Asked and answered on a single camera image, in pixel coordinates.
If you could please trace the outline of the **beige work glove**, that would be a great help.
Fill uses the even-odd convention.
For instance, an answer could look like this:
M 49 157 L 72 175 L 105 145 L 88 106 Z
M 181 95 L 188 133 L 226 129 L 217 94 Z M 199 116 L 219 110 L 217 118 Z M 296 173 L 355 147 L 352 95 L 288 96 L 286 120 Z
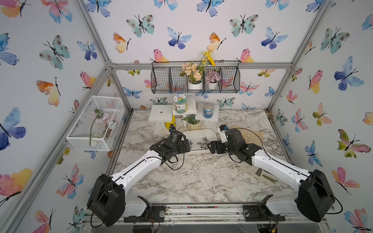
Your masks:
M 248 128 L 244 128 L 244 127 L 241 127 L 241 126 L 237 126 L 237 125 L 234 125 L 233 128 L 235 129 L 238 129 L 245 142 L 247 144 L 256 144 L 260 147 L 263 147 L 263 132 L 262 131 L 254 131 L 252 129 L 248 129 Z

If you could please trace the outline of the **white mesh wall box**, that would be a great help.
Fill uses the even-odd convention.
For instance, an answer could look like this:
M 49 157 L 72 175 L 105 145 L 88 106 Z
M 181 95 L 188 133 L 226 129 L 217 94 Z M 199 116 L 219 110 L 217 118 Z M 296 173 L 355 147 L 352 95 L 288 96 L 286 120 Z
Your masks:
M 77 150 L 110 151 L 124 112 L 121 98 L 92 96 L 66 140 Z

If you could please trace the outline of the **purple flowers in white pot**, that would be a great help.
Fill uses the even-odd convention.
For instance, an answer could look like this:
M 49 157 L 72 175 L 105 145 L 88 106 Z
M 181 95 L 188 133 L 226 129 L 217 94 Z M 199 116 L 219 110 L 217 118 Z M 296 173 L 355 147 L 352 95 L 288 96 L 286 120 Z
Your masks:
M 221 80 L 220 73 L 215 70 L 209 70 L 206 75 L 207 86 L 209 90 L 214 90 L 218 86 L 218 82 Z

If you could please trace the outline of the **blue can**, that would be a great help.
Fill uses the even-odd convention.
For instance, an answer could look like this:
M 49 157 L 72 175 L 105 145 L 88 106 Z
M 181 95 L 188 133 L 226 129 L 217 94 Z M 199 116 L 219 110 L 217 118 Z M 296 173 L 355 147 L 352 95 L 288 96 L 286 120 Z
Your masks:
M 205 103 L 203 107 L 203 117 L 212 118 L 214 112 L 214 105 L 211 103 Z

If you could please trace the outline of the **yellow artificial flower sprig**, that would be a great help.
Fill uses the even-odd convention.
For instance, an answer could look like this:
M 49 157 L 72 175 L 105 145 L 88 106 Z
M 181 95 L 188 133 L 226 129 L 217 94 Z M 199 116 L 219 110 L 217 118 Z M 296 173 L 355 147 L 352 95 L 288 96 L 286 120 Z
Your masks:
M 214 59 L 212 58 L 211 52 L 206 51 L 203 53 L 202 59 L 201 59 L 202 65 L 207 66 L 208 64 L 212 65 L 213 67 L 216 66 L 216 63 Z

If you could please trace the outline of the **aluminium front rail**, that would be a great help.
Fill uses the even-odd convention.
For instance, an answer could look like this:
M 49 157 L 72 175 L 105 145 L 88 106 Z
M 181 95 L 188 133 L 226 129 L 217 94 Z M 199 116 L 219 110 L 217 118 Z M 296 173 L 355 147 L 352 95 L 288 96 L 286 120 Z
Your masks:
M 280 214 L 285 217 L 285 221 L 257 221 L 246 222 L 242 214 L 243 206 L 252 203 L 195 203 L 195 204 L 159 204 L 166 207 L 166 215 L 164 222 L 136 222 L 128 224 L 144 224 L 144 223 L 161 223 L 161 224 L 275 224 L 275 223 L 312 223 L 301 214 Z M 117 220 L 111 220 L 107 227 L 124 224 L 123 216 Z

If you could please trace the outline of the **white tiered display stand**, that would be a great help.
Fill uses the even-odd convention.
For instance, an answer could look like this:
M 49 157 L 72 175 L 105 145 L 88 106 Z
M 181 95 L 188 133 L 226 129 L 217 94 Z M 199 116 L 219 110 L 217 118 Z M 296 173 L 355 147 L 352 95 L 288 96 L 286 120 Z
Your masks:
M 203 115 L 204 105 L 205 103 L 196 102 L 193 96 L 187 96 L 187 111 L 183 114 L 179 114 L 175 111 L 173 100 L 171 100 L 171 104 L 169 105 L 153 105 L 148 121 L 155 124 L 154 133 L 156 135 L 164 135 L 168 132 L 166 128 L 167 122 L 171 122 L 175 119 L 176 127 L 185 130 L 187 128 L 187 122 L 183 121 L 182 118 L 195 115 L 195 118 L 201 123 L 201 129 L 211 129 L 216 133 L 220 107 L 214 105 L 212 117 L 205 118 Z

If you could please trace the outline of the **artificial pink flower stem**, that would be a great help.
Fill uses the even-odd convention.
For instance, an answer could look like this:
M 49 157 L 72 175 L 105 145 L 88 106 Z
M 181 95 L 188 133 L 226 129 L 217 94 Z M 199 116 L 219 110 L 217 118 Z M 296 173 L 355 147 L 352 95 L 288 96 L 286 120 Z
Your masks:
M 89 131 L 89 144 L 88 145 L 90 147 L 92 144 L 92 130 L 93 130 L 94 124 L 101 124 L 109 117 L 109 114 L 102 111 L 100 107 L 96 107 L 95 110 L 92 112 L 92 114 L 94 116 L 94 119 L 92 121 L 92 124 L 90 126 L 90 131 Z

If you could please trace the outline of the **green lidded white jar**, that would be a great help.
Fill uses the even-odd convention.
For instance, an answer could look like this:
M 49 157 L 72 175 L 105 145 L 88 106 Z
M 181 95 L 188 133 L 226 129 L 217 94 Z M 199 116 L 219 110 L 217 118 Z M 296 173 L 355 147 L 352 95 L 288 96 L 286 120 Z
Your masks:
M 173 98 L 174 110 L 178 114 L 184 114 L 187 111 L 187 97 L 184 94 L 177 94 Z

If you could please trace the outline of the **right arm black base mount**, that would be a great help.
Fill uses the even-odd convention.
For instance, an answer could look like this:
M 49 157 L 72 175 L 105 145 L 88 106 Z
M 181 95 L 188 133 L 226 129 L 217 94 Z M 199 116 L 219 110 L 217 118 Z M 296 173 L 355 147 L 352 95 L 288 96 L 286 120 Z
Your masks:
M 273 214 L 266 206 L 273 194 L 267 195 L 262 201 L 243 206 L 243 216 L 246 222 L 257 221 L 285 221 L 285 217 Z

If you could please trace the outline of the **small potted green plant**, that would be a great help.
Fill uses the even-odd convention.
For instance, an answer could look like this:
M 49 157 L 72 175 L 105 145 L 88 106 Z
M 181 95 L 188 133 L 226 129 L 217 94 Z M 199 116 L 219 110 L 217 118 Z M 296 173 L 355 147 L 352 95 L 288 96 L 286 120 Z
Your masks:
M 196 115 L 188 115 L 182 119 L 184 123 L 186 123 L 186 128 L 188 131 L 200 130 L 201 129 L 201 122 L 200 120 L 196 119 Z

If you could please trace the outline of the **white plastic storage box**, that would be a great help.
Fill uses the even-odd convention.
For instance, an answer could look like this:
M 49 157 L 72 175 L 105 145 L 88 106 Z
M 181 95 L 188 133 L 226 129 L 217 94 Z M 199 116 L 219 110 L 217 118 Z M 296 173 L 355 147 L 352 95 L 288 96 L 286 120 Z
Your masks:
M 211 129 L 185 131 L 183 134 L 186 136 L 186 139 L 189 140 L 190 147 L 190 152 L 186 152 L 185 155 L 210 153 L 209 149 L 203 150 L 197 143 L 203 141 L 217 141 L 217 136 Z

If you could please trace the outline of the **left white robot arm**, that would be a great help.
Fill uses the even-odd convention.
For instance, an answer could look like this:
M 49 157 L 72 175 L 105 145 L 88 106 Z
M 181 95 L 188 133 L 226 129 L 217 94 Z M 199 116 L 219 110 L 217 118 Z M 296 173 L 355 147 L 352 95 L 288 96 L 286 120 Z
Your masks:
M 99 176 L 88 199 L 87 208 L 106 227 L 114 225 L 123 214 L 136 217 L 143 215 L 151 204 L 140 196 L 127 198 L 127 193 L 152 170 L 166 164 L 172 157 L 189 151 L 186 136 L 172 126 L 169 137 L 150 146 L 136 162 L 111 176 Z

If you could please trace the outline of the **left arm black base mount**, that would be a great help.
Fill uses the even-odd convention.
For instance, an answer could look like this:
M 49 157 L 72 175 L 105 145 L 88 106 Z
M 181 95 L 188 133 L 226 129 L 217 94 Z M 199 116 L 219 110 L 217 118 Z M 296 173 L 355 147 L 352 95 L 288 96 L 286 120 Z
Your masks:
M 154 205 L 148 202 L 144 197 L 129 197 L 126 200 L 123 221 L 125 223 L 136 222 L 164 222 L 166 207 L 163 205 Z

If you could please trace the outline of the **peach flowers in white pot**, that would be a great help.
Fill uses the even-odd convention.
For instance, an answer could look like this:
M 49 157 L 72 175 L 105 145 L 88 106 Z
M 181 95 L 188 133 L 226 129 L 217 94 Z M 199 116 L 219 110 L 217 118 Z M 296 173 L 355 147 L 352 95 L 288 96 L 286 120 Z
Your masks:
M 181 77 L 187 78 L 188 90 L 196 91 L 203 89 L 203 70 L 197 63 L 184 63 L 182 65 Z

